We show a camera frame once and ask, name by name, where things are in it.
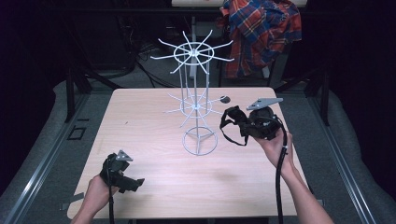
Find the plaid shirt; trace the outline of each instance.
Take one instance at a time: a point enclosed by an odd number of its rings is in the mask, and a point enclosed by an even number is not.
[[[291,1],[226,0],[231,45],[226,77],[248,76],[271,63],[286,44],[301,40],[300,12]]]

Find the white wire rack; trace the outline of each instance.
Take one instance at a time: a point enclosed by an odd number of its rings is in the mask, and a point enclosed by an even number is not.
[[[186,39],[186,43],[181,44],[179,46],[175,46],[166,42],[159,41],[167,45],[169,47],[174,48],[173,55],[163,56],[163,57],[152,57],[154,60],[160,59],[168,59],[174,58],[178,62],[178,67],[170,72],[171,74],[179,72],[180,77],[180,89],[181,89],[181,98],[173,96],[169,94],[169,96],[175,98],[180,101],[180,108],[175,110],[166,111],[166,113],[172,113],[181,111],[181,113],[186,116],[186,119],[182,122],[180,127],[183,127],[188,119],[195,119],[195,126],[188,129],[182,139],[182,143],[184,148],[188,152],[193,155],[202,156],[207,155],[212,152],[217,144],[218,137],[216,133],[210,129],[205,121],[205,116],[207,116],[210,112],[219,113],[212,109],[212,104],[216,101],[221,100],[209,100],[209,65],[210,61],[213,59],[222,60],[225,62],[230,62],[233,59],[224,59],[215,56],[215,49],[223,48],[232,44],[233,41],[219,45],[216,47],[211,47],[206,44],[206,40],[211,36],[212,31],[207,35],[207,37],[202,42],[191,41],[186,37],[186,34],[183,32],[184,38]],[[197,67],[201,67],[205,73],[205,89],[203,92],[199,93],[197,90]],[[193,78],[193,92],[191,92],[191,88],[188,84],[188,68],[190,68],[190,77]],[[208,147],[205,145],[202,147],[202,143],[204,141],[207,142],[208,139],[213,139]]]

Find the hand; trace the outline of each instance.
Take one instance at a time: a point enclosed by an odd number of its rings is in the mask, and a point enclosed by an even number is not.
[[[119,190],[111,187],[111,193],[115,194]],[[91,223],[93,217],[108,203],[108,185],[99,175],[93,177],[88,185],[82,206],[73,218],[72,223]]]
[[[294,168],[293,163],[293,148],[292,148],[292,135],[291,133],[287,133],[288,137],[288,149],[286,151],[285,159],[282,164],[282,173],[285,171],[292,171]],[[282,129],[278,129],[276,131],[276,137],[271,140],[266,140],[263,138],[254,138],[262,147],[267,156],[268,160],[277,167],[277,163],[279,160],[280,152],[283,147],[283,131]]]

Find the person's right hand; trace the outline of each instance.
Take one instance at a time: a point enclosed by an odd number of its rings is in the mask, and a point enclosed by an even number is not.
[[[292,171],[294,168],[293,163],[293,148],[292,148],[292,135],[287,132],[288,137],[288,149],[286,151],[285,159],[282,164],[282,173],[285,171]],[[278,129],[276,131],[276,137],[271,140],[266,140],[263,138],[254,138],[262,147],[267,156],[268,160],[277,167],[277,163],[279,161],[280,152],[283,147],[283,131],[282,129]]]

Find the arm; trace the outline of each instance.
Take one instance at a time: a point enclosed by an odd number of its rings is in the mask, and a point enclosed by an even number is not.
[[[119,189],[112,187],[113,194],[117,192],[117,190]],[[107,184],[99,175],[96,175],[92,180],[90,180],[82,206],[73,217],[71,223],[91,223],[96,213],[108,203],[108,196]]]
[[[330,216],[318,203],[317,199],[301,178],[299,171],[294,166],[292,135],[291,133],[287,133],[287,135],[288,154],[285,156],[285,160],[283,160],[281,176],[290,189],[300,223],[333,223]],[[276,132],[276,138],[271,141],[259,138],[255,138],[255,140],[262,146],[262,149],[264,149],[268,160],[276,167],[283,144],[282,130],[279,129]]]

